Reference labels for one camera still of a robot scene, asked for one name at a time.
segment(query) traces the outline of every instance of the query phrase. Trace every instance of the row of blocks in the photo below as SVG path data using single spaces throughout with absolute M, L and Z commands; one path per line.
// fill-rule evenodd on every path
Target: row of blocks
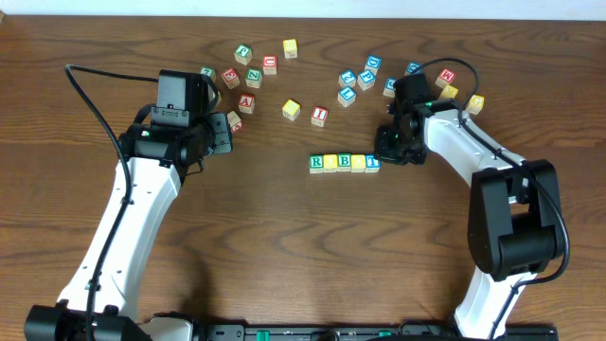
M 326 154 L 310 156 L 310 173 L 324 173 L 337 171 L 350 172 L 377 172 L 381 168 L 381 161 L 372 154 Z

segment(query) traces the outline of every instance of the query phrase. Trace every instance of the black bracket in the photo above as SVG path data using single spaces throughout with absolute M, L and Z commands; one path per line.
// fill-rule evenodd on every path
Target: black bracket
M 546 160 L 525 162 L 526 173 L 544 186 L 560 208 L 558 177 Z M 473 261 L 496 281 L 541 273 L 563 252 L 563 235 L 546 200 L 525 182 L 525 171 L 487 169 L 472 176 L 468 242 Z M 511 215 L 509 198 L 528 205 Z

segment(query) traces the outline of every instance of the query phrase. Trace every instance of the block face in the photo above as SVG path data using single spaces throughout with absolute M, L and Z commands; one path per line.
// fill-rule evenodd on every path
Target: block face
M 377 172 L 381 168 L 381 161 L 377 160 L 373 154 L 365 156 L 366 170 L 365 172 Z
M 223 71 L 221 78 L 223 78 L 225 85 L 227 85 L 227 87 L 230 89 L 240 85 L 240 77 L 238 77 L 238 73 L 233 68 L 228 68 L 227 70 Z
M 277 73 L 276 56 L 263 56 L 263 73 L 265 75 L 275 75 Z
M 394 78 L 388 78 L 387 82 L 385 83 L 385 88 L 383 89 L 383 96 L 387 96 L 390 98 L 394 98 L 396 96 L 395 90 L 394 90 L 394 83 L 397 80 Z
M 364 172 L 366 170 L 366 158 L 361 154 L 351 156 L 351 172 Z
M 242 120 L 234 111 L 227 114 L 227 123 L 229 123 L 229 128 L 232 133 L 235 133 L 242 128 Z
M 337 172 L 338 167 L 336 154 L 324 155 L 324 172 Z
M 379 71 L 379 66 L 381 66 L 381 61 L 382 61 L 382 59 L 377 56 L 373 56 L 373 55 L 368 56 L 364 70 L 368 70 L 368 71 L 372 72 L 373 75 L 376 76 L 377 72 Z
M 310 156 L 310 173 L 321 173 L 324 172 L 324 157 L 322 155 Z
M 370 70 L 366 70 L 358 76 L 358 85 L 360 85 L 362 90 L 367 90 L 375 84 L 375 80 L 375 75 Z
M 213 68 L 204 66 L 202 69 L 200 69 L 200 73 L 209 76 L 213 82 L 217 81 L 217 74 Z
M 238 101 L 238 108 L 246 114 L 253 114 L 255 110 L 255 97 L 252 95 L 241 95 Z
M 455 80 L 455 73 L 449 69 L 443 69 L 437 76 L 436 85 L 443 88 Z
M 247 65 L 253 59 L 253 49 L 248 45 L 240 44 L 238 47 L 236 47 L 234 56 L 236 57 L 236 61 L 238 61 L 238 63 Z
M 470 114 L 478 115 L 483 107 L 484 98 L 482 96 L 473 95 L 470 102 L 465 107 L 465 111 Z
M 246 72 L 246 85 L 254 88 L 260 88 L 261 81 L 263 81 L 261 70 L 249 68 L 248 72 Z
M 356 74 L 348 70 L 339 76 L 339 85 L 341 87 L 354 86 L 356 84 Z
M 289 120 L 295 120 L 301 113 L 301 106 L 299 103 L 292 99 L 289 99 L 286 104 L 282 107 L 282 115 Z
M 287 59 L 298 57 L 296 39 L 287 39 L 284 41 L 284 57 Z
M 454 99 L 456 94 L 458 94 L 458 89 L 450 84 L 446 84 L 437 99 Z
M 337 96 L 339 103 L 343 104 L 344 107 L 348 107 L 354 100 L 356 100 L 356 92 L 350 87 L 347 86 L 341 90 L 339 90 L 339 95 Z
M 337 154 L 337 171 L 351 171 L 351 154 Z
M 312 124 L 318 127 L 324 127 L 326 119 L 329 117 L 329 111 L 322 107 L 315 107 L 312 111 Z
M 410 75 L 410 74 L 411 74 L 411 73 L 413 73 L 413 71 L 415 71 L 415 70 L 416 70 L 416 69 L 417 69 L 419 66 L 420 66 L 420 64 L 419 64 L 419 63 L 417 63 L 417 62 L 410 62 L 410 63 L 408 64 L 408 66 L 406 67 L 406 72 L 404 72 L 404 76 L 408 76 L 408 75 Z

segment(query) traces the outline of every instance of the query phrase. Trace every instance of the green block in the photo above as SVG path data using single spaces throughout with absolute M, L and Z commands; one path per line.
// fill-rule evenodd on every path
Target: green block
M 324 157 L 322 155 L 310 156 L 310 173 L 324 172 Z
M 257 332 L 257 341 L 269 341 L 269 332 L 258 331 Z
M 236 48 L 236 54 L 246 58 L 248 57 L 248 55 L 253 51 L 252 48 L 250 48 L 250 46 L 244 45 L 244 44 L 240 44 L 237 48 Z
M 250 68 L 246 73 L 246 79 L 250 81 L 258 81 L 261 78 L 261 70 Z

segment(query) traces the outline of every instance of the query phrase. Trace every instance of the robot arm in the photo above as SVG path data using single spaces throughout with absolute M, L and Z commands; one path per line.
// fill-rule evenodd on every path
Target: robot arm
M 562 234 L 546 203 L 529 187 L 531 174 L 559 205 L 558 182 L 547 161 L 526 162 L 482 132 L 453 99 L 435 100 L 424 74 L 404 77 L 394 84 L 396 96 L 388 113 L 392 126 L 377 130 L 375 157 L 400 165 L 422 165 L 429 151 L 442 156 L 471 187 L 468 242 L 476 264 L 472 283 L 454 312 L 462 336 L 488 339 L 512 287 L 534 279 L 550 260 L 561 255 Z M 467 129 L 459 119 L 464 119 Z M 500 151 L 524 168 L 513 168 L 482 144 Z M 527 213 L 512 216 L 509 205 L 528 205 Z M 505 322 L 519 295 L 513 297 L 494 337 L 505 332 Z

